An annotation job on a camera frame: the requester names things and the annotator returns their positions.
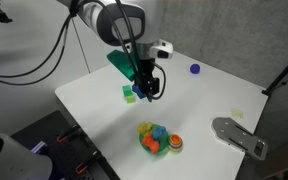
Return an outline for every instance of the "white tabletop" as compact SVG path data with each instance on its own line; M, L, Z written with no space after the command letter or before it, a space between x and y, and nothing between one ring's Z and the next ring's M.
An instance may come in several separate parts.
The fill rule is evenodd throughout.
M254 132L267 101L263 88L179 53L157 62L167 84L162 99L152 103L137 98L127 104L122 86L131 82L113 65L59 87L56 95L123 180L235 179L244 153L219 141L211 122L232 117L235 108L244 117L232 118ZM193 63L200 65L200 74L190 73ZM162 82L162 74L154 74ZM143 121L179 134L183 151L164 156L144 151L136 133Z

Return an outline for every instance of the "blue ball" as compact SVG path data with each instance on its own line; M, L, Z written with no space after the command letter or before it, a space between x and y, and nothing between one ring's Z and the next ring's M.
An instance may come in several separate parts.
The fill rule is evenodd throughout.
M190 70L191 70L191 73L198 74L200 73L200 66L198 64L192 64Z

